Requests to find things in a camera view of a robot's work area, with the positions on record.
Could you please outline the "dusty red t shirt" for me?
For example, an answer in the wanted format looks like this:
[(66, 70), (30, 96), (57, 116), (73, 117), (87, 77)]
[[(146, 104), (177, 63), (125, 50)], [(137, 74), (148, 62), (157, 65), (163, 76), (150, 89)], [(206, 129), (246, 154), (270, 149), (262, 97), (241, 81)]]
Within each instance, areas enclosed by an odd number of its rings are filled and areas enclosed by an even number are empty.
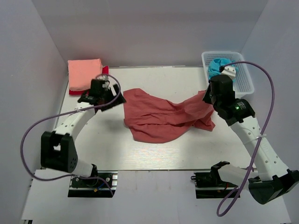
[(154, 97), (140, 88), (124, 91), (124, 124), (138, 142), (173, 141), (191, 127), (213, 131), (213, 107), (203, 101), (205, 91), (181, 103)]

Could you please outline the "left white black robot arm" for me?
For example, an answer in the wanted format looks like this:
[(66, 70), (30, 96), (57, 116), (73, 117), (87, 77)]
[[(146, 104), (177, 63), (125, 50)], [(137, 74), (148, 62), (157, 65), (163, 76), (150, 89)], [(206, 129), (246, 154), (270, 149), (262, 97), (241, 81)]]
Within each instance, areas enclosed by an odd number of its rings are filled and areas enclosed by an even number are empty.
[(74, 111), (52, 132), (41, 136), (41, 165), (45, 168), (81, 176), (88, 186), (98, 183), (96, 165), (79, 159), (75, 140), (98, 111), (104, 112), (126, 103), (119, 82), (110, 85), (109, 75), (92, 79), (91, 86), (77, 100)]

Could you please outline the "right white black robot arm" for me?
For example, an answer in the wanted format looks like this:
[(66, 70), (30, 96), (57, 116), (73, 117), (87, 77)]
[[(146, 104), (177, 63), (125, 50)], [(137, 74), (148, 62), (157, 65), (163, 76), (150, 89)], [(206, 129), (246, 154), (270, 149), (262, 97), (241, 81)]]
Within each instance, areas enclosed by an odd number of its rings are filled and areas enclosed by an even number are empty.
[(244, 170), (222, 161), (211, 167), (211, 181), (216, 186), (228, 182), (244, 186), (259, 204), (266, 204), (291, 191), (299, 183), (299, 172), (290, 170), (278, 157), (264, 135), (255, 117), (255, 112), (245, 99), (235, 97), (233, 81), (227, 75), (210, 79), (203, 98), (241, 140), (255, 164)]

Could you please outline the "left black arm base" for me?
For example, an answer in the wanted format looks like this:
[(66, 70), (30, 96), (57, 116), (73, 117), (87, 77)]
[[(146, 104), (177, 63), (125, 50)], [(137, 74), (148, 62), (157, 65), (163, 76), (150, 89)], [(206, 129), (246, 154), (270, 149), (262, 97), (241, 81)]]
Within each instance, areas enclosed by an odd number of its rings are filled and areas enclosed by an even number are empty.
[(83, 180), (78, 177), (72, 177), (68, 190), (69, 198), (112, 198), (107, 185), (102, 181), (105, 180), (114, 194), (117, 188), (118, 172), (117, 171), (99, 171), (100, 179)]

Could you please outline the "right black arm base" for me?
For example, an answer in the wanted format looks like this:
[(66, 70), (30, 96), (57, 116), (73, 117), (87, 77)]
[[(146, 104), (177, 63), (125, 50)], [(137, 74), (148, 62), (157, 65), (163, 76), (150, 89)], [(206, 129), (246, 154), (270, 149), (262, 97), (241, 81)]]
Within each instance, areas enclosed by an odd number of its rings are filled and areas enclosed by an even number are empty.
[(237, 190), (233, 191), (236, 185), (221, 180), (218, 170), (225, 165), (227, 161), (221, 161), (213, 165), (208, 171), (195, 172), (190, 177), (195, 184), (195, 195), (197, 199), (223, 199), (229, 193), (229, 198), (234, 198)]

